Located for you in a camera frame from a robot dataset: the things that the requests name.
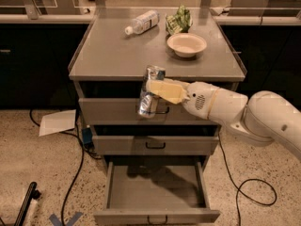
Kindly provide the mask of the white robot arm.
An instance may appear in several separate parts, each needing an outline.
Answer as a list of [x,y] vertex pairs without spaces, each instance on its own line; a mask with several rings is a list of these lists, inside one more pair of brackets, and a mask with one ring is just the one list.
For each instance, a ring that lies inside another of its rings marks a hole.
[[280,95],[263,90],[251,97],[205,82],[150,80],[146,90],[191,115],[216,122],[257,146],[277,142],[301,160],[301,112]]

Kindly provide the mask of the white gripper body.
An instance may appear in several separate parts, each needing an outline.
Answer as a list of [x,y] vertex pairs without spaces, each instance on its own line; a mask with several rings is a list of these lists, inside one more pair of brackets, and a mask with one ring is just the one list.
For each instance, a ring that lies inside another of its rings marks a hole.
[[243,94],[204,82],[190,84],[187,93],[182,106],[188,113],[222,125],[239,121],[248,102]]

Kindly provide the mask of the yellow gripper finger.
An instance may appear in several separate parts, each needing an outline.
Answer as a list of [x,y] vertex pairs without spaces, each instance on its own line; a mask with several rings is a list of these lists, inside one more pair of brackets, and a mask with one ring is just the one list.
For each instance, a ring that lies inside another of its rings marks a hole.
[[164,80],[149,80],[146,89],[172,104],[179,104],[189,100],[188,86],[189,83],[166,78]]

